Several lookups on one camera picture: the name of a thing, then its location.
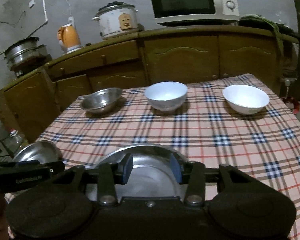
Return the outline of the white wall socket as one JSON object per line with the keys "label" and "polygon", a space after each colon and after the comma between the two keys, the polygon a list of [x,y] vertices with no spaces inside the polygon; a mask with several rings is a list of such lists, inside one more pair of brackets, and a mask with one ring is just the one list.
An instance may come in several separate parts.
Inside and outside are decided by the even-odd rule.
{"label": "white wall socket", "polygon": [[32,8],[35,5],[35,1],[34,0],[30,0],[29,2],[29,8]]}

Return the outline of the green cloth on cabinet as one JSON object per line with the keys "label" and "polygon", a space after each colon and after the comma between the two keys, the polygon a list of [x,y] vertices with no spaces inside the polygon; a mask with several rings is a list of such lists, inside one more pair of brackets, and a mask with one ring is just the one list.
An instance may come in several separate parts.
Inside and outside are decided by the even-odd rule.
{"label": "green cloth on cabinet", "polygon": [[280,55],[283,55],[284,45],[282,40],[282,35],[294,36],[295,32],[290,27],[287,27],[281,23],[275,23],[271,20],[266,19],[261,15],[244,15],[239,19],[238,25],[243,27],[264,29],[270,31],[276,38],[277,46]]}

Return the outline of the steel steamer pot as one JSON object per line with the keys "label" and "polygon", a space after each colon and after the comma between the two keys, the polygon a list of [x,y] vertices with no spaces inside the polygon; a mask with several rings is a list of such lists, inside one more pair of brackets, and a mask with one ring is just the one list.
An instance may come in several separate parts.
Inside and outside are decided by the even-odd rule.
{"label": "steel steamer pot", "polygon": [[45,46],[38,46],[39,37],[28,37],[11,45],[4,52],[10,71],[15,71],[23,63],[47,56]]}

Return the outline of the brown wooden cabinet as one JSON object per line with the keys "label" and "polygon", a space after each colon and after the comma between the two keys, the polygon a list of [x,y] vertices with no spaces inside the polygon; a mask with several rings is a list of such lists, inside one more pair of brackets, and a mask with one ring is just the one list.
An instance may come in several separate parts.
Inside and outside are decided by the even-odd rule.
{"label": "brown wooden cabinet", "polygon": [[162,81],[198,83],[253,74],[279,94],[296,75],[297,40],[273,31],[204,25],[141,31],[52,60],[0,90],[0,121],[29,142],[77,97]]}

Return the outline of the white shallow bowl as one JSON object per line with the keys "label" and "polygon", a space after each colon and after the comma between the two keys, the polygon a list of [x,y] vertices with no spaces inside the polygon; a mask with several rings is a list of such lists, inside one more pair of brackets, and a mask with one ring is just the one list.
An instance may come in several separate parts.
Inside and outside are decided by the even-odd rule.
{"label": "white shallow bowl", "polygon": [[242,115],[254,115],[270,102],[266,92],[253,86],[231,85],[222,94],[230,107]]}

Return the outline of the white rice cooker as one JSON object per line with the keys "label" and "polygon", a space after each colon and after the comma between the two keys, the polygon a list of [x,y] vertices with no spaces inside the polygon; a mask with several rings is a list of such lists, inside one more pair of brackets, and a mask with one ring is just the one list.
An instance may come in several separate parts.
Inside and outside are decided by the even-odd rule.
{"label": "white rice cooker", "polygon": [[96,21],[103,40],[138,32],[139,23],[135,6],[113,1],[101,7],[92,21]]}

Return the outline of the white microwave oven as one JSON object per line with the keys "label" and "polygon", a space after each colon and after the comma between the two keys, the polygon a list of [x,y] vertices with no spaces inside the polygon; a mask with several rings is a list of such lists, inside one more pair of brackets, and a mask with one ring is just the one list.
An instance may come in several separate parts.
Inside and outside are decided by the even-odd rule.
{"label": "white microwave oven", "polygon": [[237,0],[151,0],[156,24],[239,21]]}

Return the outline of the orange electric kettle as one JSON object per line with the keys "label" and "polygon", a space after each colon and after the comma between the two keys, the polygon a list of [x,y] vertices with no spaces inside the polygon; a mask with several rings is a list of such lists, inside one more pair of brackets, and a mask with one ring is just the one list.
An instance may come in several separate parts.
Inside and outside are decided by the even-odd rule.
{"label": "orange electric kettle", "polygon": [[58,29],[57,40],[63,55],[74,52],[83,47],[75,28],[73,16],[68,18],[68,24],[63,25]]}

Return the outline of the small steel dish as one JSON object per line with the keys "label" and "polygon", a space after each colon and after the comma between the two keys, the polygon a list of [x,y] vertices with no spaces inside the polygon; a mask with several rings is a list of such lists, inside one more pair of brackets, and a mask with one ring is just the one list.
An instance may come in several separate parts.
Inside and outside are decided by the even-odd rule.
{"label": "small steel dish", "polygon": [[13,158],[13,162],[37,160],[40,164],[52,163],[62,158],[61,151],[50,141],[37,141],[27,145]]}

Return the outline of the cooking oil bottle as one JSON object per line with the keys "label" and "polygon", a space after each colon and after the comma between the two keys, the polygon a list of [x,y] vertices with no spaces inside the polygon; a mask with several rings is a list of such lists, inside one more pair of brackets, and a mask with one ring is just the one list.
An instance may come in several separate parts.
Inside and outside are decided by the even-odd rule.
{"label": "cooking oil bottle", "polygon": [[23,148],[23,143],[24,137],[17,129],[12,129],[9,136],[2,141],[3,146],[11,157],[14,157]]}

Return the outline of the deep steel bowl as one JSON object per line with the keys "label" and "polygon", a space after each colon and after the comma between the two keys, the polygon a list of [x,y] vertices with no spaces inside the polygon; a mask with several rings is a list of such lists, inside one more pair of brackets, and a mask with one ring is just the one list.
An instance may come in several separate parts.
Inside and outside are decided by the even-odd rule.
{"label": "deep steel bowl", "polygon": [[121,88],[106,88],[88,95],[80,103],[80,108],[92,114],[105,114],[111,111],[122,96]]}

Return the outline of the red object on floor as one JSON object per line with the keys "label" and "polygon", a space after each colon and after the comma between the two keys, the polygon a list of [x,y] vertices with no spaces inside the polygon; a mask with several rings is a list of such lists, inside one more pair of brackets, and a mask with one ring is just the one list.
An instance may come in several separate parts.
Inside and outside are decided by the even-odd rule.
{"label": "red object on floor", "polygon": [[291,100],[287,103],[288,108],[292,111],[294,115],[300,112],[300,102]]}

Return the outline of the plaid tablecloth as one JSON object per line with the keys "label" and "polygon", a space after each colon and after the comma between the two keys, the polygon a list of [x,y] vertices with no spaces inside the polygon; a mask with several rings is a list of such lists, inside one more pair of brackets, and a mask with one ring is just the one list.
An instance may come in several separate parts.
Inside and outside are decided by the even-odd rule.
{"label": "plaid tablecloth", "polygon": [[[255,115],[235,113],[222,96],[229,85],[265,91],[269,105]],[[300,121],[283,101],[252,74],[188,86],[183,107],[160,113],[144,88],[126,89],[118,109],[94,117],[75,99],[40,135],[61,150],[67,167],[87,167],[123,146],[157,143],[208,166],[225,161],[289,196],[296,205],[290,239],[300,239]]]}

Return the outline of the white bowl bluish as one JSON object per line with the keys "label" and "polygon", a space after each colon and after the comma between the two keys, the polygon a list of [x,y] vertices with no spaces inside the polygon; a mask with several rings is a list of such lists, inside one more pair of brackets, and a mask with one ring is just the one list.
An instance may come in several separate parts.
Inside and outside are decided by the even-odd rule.
{"label": "white bowl bluish", "polygon": [[187,86],[175,81],[155,83],[145,89],[148,103],[161,112],[171,112],[186,101]]}

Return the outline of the large steel plate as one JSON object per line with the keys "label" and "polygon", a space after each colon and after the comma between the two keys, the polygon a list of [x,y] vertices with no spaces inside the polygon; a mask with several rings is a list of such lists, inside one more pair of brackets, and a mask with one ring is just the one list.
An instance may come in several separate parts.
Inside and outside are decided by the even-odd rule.
{"label": "large steel plate", "polygon": [[184,198],[187,185],[176,182],[170,169],[170,154],[177,153],[183,161],[187,157],[177,150],[159,144],[139,144],[123,147],[91,165],[118,163],[126,154],[133,155],[133,169],[126,185],[115,185],[118,201],[123,197],[180,197]]}

